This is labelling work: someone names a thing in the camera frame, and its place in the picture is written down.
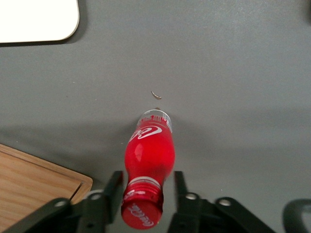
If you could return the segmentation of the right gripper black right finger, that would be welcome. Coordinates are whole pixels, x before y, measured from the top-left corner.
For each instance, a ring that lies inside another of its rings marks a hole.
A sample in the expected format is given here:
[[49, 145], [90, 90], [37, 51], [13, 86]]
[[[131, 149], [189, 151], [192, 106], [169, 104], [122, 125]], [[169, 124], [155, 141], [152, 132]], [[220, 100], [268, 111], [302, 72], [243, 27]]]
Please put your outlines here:
[[219, 233], [220, 217], [214, 204], [188, 191], [182, 171], [174, 172], [176, 212], [169, 233]]

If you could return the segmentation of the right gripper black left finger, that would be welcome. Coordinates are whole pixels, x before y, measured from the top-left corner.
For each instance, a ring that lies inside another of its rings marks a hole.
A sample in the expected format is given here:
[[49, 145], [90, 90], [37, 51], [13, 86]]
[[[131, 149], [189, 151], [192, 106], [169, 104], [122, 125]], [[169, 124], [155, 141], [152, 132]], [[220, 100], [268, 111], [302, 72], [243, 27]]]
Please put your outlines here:
[[123, 172], [115, 171], [104, 189], [89, 192], [79, 203], [77, 233], [105, 233], [113, 223], [123, 194]]

